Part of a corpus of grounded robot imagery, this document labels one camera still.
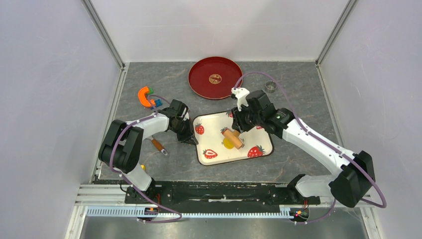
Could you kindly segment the yellow dough ball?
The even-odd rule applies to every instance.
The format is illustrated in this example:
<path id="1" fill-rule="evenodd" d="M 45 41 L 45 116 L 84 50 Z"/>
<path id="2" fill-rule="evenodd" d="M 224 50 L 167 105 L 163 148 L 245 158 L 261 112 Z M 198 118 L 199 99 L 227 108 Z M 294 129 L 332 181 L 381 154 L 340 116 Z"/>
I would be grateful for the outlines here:
<path id="1" fill-rule="evenodd" d="M 223 146 L 225 147 L 225 148 L 227 148 L 227 149 L 233 149 L 234 148 L 234 145 L 230 142 L 230 140 L 228 140 L 227 138 L 225 138 L 223 141 L 222 141 L 222 144 L 223 144 Z"/>

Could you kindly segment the white strawberry tray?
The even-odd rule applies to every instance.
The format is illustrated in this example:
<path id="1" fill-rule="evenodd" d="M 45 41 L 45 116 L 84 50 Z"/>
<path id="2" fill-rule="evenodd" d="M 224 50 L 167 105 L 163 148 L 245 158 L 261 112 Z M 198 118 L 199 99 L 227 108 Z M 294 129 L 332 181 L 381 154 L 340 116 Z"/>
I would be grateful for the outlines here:
<path id="1" fill-rule="evenodd" d="M 271 155 L 271 136 L 260 126 L 240 133 L 232 129 L 230 112 L 198 116 L 193 120 L 200 164 L 211 166 Z"/>

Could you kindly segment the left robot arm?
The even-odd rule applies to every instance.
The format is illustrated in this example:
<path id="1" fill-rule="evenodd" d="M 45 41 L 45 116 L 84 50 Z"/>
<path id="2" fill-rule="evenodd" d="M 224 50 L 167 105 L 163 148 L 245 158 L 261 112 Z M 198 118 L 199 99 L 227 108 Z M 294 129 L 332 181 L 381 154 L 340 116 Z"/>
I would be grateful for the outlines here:
<path id="1" fill-rule="evenodd" d="M 181 101 L 172 100 L 167 108 L 142 119 L 114 120 L 99 149 L 99 160 L 136 187 L 137 197 L 144 203 L 155 200 L 156 190 L 151 186 L 153 178 L 139 163 L 142 142 L 169 130 L 176 134 L 180 143 L 198 144 L 188 106 Z"/>

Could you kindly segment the wooden dough roller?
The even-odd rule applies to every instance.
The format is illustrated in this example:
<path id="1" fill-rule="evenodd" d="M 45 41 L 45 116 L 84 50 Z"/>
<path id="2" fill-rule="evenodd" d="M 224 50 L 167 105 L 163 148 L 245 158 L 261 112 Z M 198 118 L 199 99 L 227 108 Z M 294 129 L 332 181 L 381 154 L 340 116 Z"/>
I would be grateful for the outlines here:
<path id="1" fill-rule="evenodd" d="M 222 133 L 224 139 L 227 138 L 234 145 L 235 149 L 241 149 L 244 147 L 244 142 L 240 139 L 240 133 L 235 130 L 225 129 Z"/>

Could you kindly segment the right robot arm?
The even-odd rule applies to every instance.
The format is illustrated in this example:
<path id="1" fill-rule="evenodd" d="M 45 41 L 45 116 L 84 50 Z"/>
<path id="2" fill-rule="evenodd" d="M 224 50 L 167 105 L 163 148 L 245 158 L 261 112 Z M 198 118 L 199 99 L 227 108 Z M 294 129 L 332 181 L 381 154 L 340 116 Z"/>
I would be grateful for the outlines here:
<path id="1" fill-rule="evenodd" d="M 321 163 L 329 172 L 323 176 L 299 176 L 287 190 L 293 203 L 306 197 L 334 197 L 342 205 L 354 208 L 366 202 L 366 193 L 374 187 L 375 172 L 372 156 L 365 151 L 355 153 L 328 140 L 311 129 L 286 108 L 276 109 L 262 90 L 249 92 L 233 88 L 237 100 L 231 109 L 232 129 L 239 133 L 261 127 L 267 133 L 289 142 Z"/>

